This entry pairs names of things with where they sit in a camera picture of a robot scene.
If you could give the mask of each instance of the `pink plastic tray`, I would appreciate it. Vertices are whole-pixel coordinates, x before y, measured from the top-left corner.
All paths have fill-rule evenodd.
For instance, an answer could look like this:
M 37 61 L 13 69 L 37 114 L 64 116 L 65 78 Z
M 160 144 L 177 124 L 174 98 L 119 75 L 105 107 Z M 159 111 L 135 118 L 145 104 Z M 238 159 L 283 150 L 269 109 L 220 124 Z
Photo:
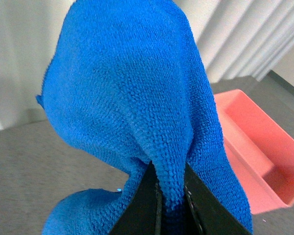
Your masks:
M 253 214 L 294 204 L 294 139 L 244 92 L 215 95 L 225 150 Z

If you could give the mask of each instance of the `towel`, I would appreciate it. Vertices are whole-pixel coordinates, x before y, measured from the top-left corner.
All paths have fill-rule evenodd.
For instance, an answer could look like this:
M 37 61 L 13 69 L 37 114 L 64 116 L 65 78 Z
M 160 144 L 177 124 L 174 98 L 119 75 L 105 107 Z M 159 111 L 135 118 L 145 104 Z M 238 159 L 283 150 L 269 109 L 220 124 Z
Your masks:
M 122 193 L 89 189 L 59 202 L 44 235 L 109 234 L 150 161 L 166 234 L 183 234 L 186 163 L 252 231 L 189 22 L 171 0 L 77 0 L 37 101 L 67 144 L 129 174 Z

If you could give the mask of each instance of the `microfiber cloth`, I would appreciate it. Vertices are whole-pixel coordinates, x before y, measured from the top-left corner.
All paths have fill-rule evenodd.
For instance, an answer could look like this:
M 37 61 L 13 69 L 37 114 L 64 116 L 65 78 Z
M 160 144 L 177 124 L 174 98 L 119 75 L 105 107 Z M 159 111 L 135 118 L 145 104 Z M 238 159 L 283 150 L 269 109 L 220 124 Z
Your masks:
M 252 231 L 189 22 L 171 0 L 77 0 L 37 100 L 67 144 L 129 174 L 122 193 L 89 189 L 59 202 L 44 235 L 109 234 L 150 161 L 167 234 L 183 234 L 186 163 Z

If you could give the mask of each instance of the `gray table surface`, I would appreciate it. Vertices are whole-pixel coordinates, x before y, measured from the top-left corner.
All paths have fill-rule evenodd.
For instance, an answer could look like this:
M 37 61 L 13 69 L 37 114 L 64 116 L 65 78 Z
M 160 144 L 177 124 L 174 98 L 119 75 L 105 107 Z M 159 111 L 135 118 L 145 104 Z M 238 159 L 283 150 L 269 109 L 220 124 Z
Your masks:
M 252 78 L 212 85 L 244 90 L 294 137 L 294 99 L 273 80 Z M 67 146 L 48 121 L 0 131 L 0 235 L 40 234 L 58 201 L 77 191 L 116 191 L 128 176 Z M 294 235 L 294 206 L 254 216 L 255 235 Z

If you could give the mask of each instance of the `white curtain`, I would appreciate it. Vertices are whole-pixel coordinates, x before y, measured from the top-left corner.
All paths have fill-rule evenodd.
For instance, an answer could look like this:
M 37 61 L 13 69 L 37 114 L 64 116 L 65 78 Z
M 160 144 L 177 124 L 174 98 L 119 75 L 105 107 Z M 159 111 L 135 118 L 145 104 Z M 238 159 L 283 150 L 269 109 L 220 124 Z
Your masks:
M 0 130 L 45 119 L 34 97 L 74 0 L 0 0 Z M 210 82 L 260 80 L 294 44 L 294 0 L 175 0 Z
M 261 80 L 294 45 L 294 0 L 176 0 L 210 82 Z

